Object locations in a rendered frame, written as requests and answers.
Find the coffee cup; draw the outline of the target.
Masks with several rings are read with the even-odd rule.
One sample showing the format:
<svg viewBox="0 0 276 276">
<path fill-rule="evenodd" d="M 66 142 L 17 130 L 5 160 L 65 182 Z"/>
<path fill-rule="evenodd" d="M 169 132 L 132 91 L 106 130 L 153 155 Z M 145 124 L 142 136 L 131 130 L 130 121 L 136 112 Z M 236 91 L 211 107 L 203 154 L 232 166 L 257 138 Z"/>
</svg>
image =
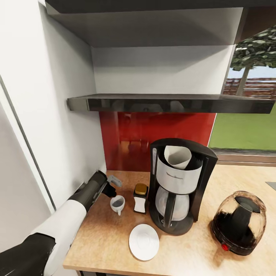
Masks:
<svg viewBox="0 0 276 276">
<path fill-rule="evenodd" d="M 125 205 L 125 199 L 123 196 L 121 195 L 117 195 L 115 198 L 112 197 L 111 201 L 110 201 L 110 205 L 112 207 L 112 210 L 116 213 L 118 213 L 118 215 L 121 215 L 121 211 L 124 208 Z"/>
</svg>

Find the saucer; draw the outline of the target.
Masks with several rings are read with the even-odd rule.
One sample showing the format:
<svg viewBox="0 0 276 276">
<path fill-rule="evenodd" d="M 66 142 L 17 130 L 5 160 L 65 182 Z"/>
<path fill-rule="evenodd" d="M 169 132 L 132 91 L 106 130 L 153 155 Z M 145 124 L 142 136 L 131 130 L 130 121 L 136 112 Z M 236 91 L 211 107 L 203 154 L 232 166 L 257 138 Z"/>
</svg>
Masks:
<svg viewBox="0 0 276 276">
<path fill-rule="evenodd" d="M 139 224 L 131 232 L 129 245 L 132 253 L 140 260 L 151 260 L 159 249 L 159 237 L 148 224 Z"/>
</svg>

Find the bottle of coffee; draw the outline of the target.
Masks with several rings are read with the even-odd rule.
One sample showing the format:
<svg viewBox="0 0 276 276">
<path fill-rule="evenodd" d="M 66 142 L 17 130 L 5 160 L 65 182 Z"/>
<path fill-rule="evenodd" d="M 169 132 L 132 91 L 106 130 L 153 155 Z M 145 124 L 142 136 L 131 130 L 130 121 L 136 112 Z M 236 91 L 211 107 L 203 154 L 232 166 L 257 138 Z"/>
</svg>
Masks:
<svg viewBox="0 0 276 276">
<path fill-rule="evenodd" d="M 135 213 L 146 215 L 148 206 L 148 191 L 149 188 L 146 184 L 138 183 L 136 185 L 133 193 L 135 199 L 135 206 L 133 211 Z"/>
</svg>

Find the paper coffee filter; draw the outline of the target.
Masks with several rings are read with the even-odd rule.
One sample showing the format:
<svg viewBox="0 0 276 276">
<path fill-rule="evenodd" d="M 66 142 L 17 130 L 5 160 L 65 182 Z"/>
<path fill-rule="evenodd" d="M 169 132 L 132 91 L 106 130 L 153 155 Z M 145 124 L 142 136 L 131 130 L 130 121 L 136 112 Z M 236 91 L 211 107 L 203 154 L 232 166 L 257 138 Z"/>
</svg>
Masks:
<svg viewBox="0 0 276 276">
<path fill-rule="evenodd" d="M 164 156 L 167 162 L 175 169 L 184 170 L 191 159 L 189 148 L 182 146 L 166 146 Z"/>
</svg>

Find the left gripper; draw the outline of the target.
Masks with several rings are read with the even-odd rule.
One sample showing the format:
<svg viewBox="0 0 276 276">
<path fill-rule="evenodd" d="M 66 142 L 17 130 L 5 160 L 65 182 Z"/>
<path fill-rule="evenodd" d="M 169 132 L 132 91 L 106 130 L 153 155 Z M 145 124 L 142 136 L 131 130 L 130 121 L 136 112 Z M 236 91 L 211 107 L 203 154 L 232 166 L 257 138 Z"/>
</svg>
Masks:
<svg viewBox="0 0 276 276">
<path fill-rule="evenodd" d="M 103 194 L 105 194 L 108 197 L 113 197 L 115 198 L 117 196 L 117 193 L 115 192 L 115 188 L 112 187 L 108 182 L 107 182 L 107 188 L 102 191 Z"/>
</svg>

